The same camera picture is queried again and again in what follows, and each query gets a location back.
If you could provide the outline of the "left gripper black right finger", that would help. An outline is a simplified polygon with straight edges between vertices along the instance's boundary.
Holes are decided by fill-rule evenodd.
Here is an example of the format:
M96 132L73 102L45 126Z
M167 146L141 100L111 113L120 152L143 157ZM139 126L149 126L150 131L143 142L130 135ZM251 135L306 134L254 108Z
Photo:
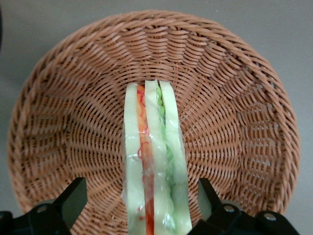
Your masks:
M189 232L190 235L254 235L253 224L243 226L246 214L237 206L222 203L210 181L198 181L198 206L202 219Z

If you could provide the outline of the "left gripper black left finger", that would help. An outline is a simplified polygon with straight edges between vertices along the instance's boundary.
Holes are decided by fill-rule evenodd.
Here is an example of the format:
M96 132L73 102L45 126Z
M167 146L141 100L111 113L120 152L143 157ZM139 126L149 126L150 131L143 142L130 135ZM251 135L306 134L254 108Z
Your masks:
M32 235L69 235L87 204L87 183L76 178L52 203L39 204L28 214Z

